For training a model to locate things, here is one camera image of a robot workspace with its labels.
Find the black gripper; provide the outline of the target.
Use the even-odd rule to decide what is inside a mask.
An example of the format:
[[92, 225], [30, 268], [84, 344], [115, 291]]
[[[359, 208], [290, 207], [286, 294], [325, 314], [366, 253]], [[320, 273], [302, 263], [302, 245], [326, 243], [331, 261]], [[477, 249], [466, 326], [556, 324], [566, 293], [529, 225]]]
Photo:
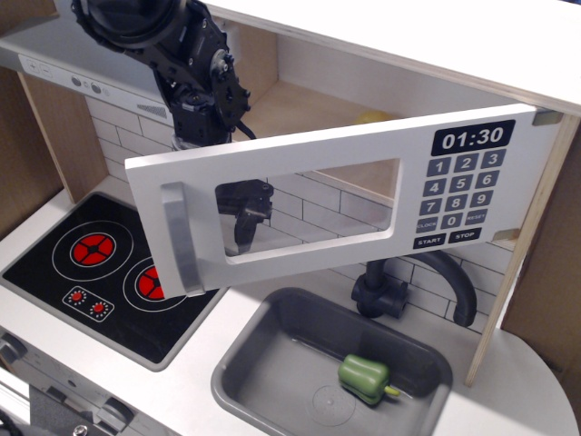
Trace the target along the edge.
[[234, 241], [240, 253], [250, 250], [258, 224], [271, 218], [273, 194], [274, 187], [259, 179], [224, 183], [215, 188], [219, 213], [237, 217]]

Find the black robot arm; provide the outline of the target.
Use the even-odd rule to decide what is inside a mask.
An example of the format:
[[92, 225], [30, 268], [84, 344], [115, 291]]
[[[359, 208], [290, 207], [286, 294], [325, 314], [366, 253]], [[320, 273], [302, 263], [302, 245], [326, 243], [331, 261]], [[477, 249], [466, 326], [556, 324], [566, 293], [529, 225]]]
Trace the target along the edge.
[[250, 93], [234, 68], [227, 35], [200, 1], [73, 1], [76, 22], [99, 45], [147, 65], [172, 114], [174, 147], [227, 144]]

